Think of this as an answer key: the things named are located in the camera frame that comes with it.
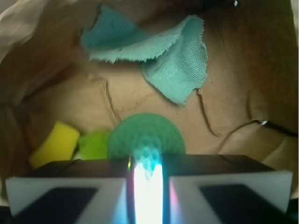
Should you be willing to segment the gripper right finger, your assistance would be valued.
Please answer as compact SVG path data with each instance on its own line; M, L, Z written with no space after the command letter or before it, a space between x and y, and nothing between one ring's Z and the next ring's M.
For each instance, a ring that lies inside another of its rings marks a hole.
M165 224L291 224L292 173L244 155L166 155Z

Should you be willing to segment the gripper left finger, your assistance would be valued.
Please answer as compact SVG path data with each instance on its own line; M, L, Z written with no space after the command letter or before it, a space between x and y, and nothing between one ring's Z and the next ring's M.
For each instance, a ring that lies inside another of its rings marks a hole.
M127 159L48 163L6 180L15 224L128 224Z

